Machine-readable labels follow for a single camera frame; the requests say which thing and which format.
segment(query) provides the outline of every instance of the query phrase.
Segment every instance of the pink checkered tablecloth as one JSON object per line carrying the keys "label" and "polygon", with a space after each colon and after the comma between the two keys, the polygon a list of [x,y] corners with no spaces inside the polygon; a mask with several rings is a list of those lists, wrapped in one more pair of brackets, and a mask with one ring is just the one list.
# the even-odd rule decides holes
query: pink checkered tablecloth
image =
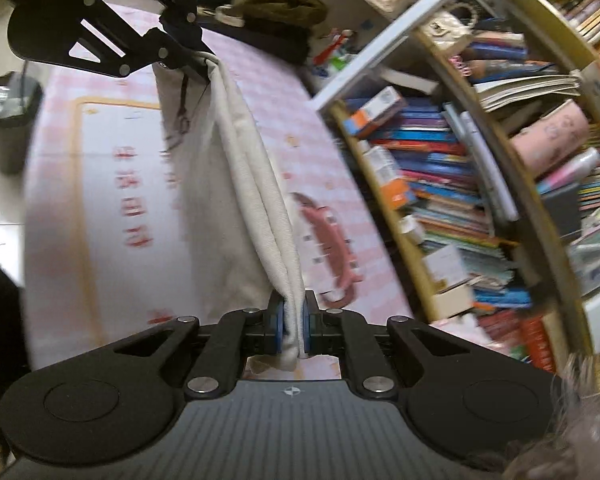
{"label": "pink checkered tablecloth", "polygon": [[[140,33],[158,25],[157,15],[126,7],[114,9]],[[294,69],[213,32],[205,31],[203,39],[234,76],[284,179],[285,192],[298,205],[300,218],[294,228],[306,286],[318,292],[323,306],[355,310],[372,323],[384,324],[393,314],[410,315],[360,192],[330,132],[305,106],[309,95]],[[155,243],[144,252],[123,248],[122,242],[118,246],[120,233],[123,228],[128,231],[128,226],[106,220],[106,212],[113,207],[107,204],[119,200],[115,194],[121,191],[107,184],[120,171],[111,155],[119,149],[116,129],[112,126],[105,134],[102,127],[93,126],[97,117],[117,116],[104,102],[137,105],[138,114],[155,121],[158,112],[152,108],[157,107],[158,99],[151,67],[125,79],[53,69],[26,180],[25,320],[35,367],[137,332],[156,320],[195,314],[191,299],[195,291],[186,283],[186,272],[193,272],[195,262],[190,261],[182,243],[186,233],[178,230],[184,225],[176,219],[178,207],[157,210],[154,206],[147,213]],[[95,128],[88,134],[100,136],[93,146],[87,130],[76,134],[81,128]],[[164,147],[156,144],[161,132],[158,126],[154,130],[143,134],[152,138],[150,142],[144,137],[129,141],[137,144],[135,168],[144,174],[164,173],[160,170]],[[120,135],[128,137],[130,133]],[[143,191],[150,205],[158,203],[152,194],[166,192],[152,186]],[[114,253],[106,253],[104,245],[116,251],[124,270],[107,267],[112,265]],[[152,262],[156,261],[164,262],[166,268],[161,278],[154,272]],[[101,276],[100,267],[106,268],[106,275]],[[143,304],[146,294],[141,292],[128,295],[127,289],[134,290],[135,283],[145,280],[152,291],[170,298],[165,302],[168,306]],[[125,322],[111,322],[115,328],[103,327],[109,319],[102,313],[106,308],[125,316]]]}

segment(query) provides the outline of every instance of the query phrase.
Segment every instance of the silver rivet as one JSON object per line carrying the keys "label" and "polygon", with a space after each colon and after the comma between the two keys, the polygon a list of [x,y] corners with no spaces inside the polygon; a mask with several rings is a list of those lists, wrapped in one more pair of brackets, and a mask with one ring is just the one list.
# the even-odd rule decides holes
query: silver rivet
{"label": "silver rivet", "polygon": [[195,377],[187,383],[187,388],[197,394],[209,394],[220,384],[213,377]]}
{"label": "silver rivet", "polygon": [[383,394],[394,387],[394,382],[389,377],[374,375],[373,377],[366,378],[362,385],[365,387],[365,390],[376,394]]}

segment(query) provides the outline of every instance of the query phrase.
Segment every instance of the wooden shelf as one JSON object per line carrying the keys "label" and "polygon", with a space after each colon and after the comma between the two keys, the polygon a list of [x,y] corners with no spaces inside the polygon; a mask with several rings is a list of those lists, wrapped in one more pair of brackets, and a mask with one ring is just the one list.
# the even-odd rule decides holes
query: wooden shelf
{"label": "wooden shelf", "polygon": [[373,170],[362,156],[362,150],[360,150],[360,147],[358,146],[359,141],[355,137],[349,135],[342,126],[344,121],[349,118],[349,113],[347,113],[344,104],[342,102],[336,102],[331,106],[330,111],[331,115],[333,115],[338,123],[338,128],[342,132],[349,151],[356,160],[360,170],[362,170],[365,180],[371,188],[371,192],[373,193],[376,203],[380,207],[380,211],[382,212],[386,224],[389,226],[391,235],[400,252],[400,256],[409,270],[411,280],[416,289],[416,293],[420,298],[427,319],[437,319],[433,315],[433,295],[436,291],[422,261],[422,252],[420,251],[420,248],[402,234],[400,229],[400,215],[389,206],[387,200],[382,195]]}
{"label": "wooden shelf", "polygon": [[[568,70],[584,70],[600,62],[595,49],[546,0],[508,0],[507,8]],[[581,86],[578,100],[600,124],[600,90],[591,82]]]}
{"label": "wooden shelf", "polygon": [[498,122],[480,105],[474,88],[425,34],[417,30],[413,37],[423,46],[426,61],[440,76],[441,81],[474,118],[493,153],[520,213],[520,220],[516,223],[520,242],[528,253],[529,260],[534,263],[544,287],[555,297],[571,350],[591,355],[592,343],[578,282],[554,222],[536,191],[536,183]]}

